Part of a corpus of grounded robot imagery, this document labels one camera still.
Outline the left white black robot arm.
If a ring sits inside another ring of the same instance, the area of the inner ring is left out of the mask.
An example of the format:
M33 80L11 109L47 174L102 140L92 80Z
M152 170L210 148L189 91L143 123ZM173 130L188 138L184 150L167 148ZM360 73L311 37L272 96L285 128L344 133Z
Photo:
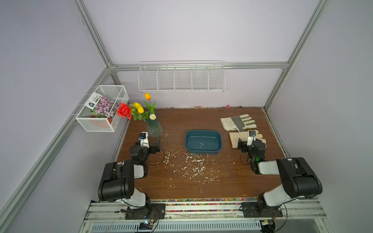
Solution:
M130 148L130 160L111 162L105 165L98 188L101 202L123 202L131 210L150 210L150 198L135 188L135 180L145 178L148 174L150 154L160 152L160 145L140 143Z

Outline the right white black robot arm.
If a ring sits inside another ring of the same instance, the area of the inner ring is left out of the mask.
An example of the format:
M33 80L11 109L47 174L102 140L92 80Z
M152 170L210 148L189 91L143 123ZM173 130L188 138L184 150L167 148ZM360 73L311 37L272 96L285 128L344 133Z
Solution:
M260 140L238 140L238 149L248 154L248 164L258 175L278 175L281 185L258 196L257 209L279 207L297 198L322 193L321 181L303 157L266 160L266 145Z

